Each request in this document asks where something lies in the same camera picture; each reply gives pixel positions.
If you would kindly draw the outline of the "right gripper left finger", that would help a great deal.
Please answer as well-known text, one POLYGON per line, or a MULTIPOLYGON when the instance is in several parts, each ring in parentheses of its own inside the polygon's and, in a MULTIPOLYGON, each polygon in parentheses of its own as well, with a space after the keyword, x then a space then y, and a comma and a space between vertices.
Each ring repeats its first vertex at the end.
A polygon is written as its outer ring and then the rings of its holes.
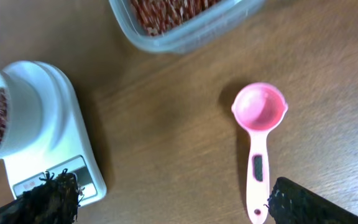
POLYGON ((40 186, 0 207, 0 224, 73 224, 77 221, 85 188, 77 183, 75 174, 63 169, 57 176, 46 172, 40 180, 40 186))

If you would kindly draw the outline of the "pink measuring scoop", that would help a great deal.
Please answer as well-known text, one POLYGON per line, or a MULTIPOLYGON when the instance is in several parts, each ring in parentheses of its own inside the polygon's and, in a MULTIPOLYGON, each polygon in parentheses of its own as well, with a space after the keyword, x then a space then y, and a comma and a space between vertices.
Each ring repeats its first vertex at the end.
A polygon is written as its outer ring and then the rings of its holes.
POLYGON ((236 122, 250 137, 246 208, 253 224, 264 223, 267 219, 265 204, 270 195, 267 136, 282 122, 287 110, 283 94, 268 83, 245 86, 231 106, 236 122))

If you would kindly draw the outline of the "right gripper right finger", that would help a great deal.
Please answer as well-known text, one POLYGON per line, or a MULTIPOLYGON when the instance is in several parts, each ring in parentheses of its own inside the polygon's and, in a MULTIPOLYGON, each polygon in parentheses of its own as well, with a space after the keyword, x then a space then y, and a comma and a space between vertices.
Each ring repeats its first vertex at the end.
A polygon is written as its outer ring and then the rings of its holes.
POLYGON ((286 177, 279 177, 268 200, 276 224, 358 224, 358 216, 286 177))

